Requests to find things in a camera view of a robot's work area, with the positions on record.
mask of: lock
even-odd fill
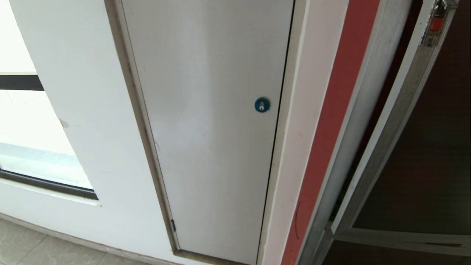
[[[258,112],[267,112],[270,109],[270,101],[267,98],[261,97],[255,101],[255,110]]]

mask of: white door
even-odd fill
[[[123,2],[182,250],[256,263],[292,6]]]

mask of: tiled floor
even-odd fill
[[[0,219],[0,265],[146,265]]]

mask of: red wall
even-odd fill
[[[282,265],[294,265],[357,80],[379,0],[350,0]]]

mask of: door hinge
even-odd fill
[[[173,219],[170,220],[170,225],[172,226],[172,230],[173,230],[174,232],[176,232],[176,231],[177,231],[177,228],[175,227],[175,222],[173,221]]]
[[[443,26],[450,10],[457,7],[455,0],[437,0],[430,11],[427,27],[420,40],[420,45],[434,47],[443,34]]]

